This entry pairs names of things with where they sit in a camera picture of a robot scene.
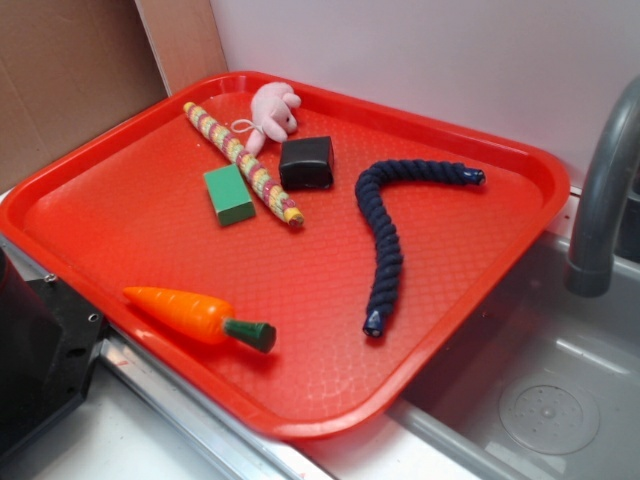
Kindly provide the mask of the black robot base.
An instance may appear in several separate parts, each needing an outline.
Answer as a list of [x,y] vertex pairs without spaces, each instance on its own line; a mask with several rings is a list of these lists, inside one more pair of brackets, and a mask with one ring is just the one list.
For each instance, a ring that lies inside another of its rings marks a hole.
[[1,461],[88,394],[107,322],[61,279],[25,280],[1,254]]

